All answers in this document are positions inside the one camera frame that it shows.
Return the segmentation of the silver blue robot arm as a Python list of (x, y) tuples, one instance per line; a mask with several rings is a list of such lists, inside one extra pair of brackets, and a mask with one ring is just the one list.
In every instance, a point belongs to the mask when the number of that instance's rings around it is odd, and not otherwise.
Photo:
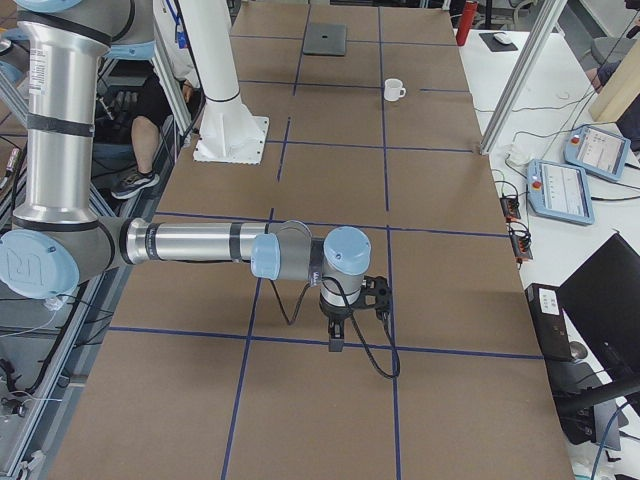
[(302, 223), (150, 223), (100, 217), (89, 206), (100, 59), (155, 52), (149, 1), (22, 1), (30, 42), (26, 198), (1, 239), (1, 279), (46, 299), (102, 272), (146, 261), (246, 262), (269, 280), (319, 286), (329, 348), (344, 345), (344, 322), (363, 297), (371, 245), (359, 229), (314, 237)]

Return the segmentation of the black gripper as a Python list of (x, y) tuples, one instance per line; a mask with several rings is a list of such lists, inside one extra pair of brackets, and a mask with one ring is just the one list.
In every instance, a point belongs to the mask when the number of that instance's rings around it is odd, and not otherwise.
[(351, 306), (330, 304), (323, 297), (320, 298), (320, 309), (328, 320), (328, 350), (330, 352), (342, 352), (345, 340), (344, 323), (354, 313), (354, 309)]

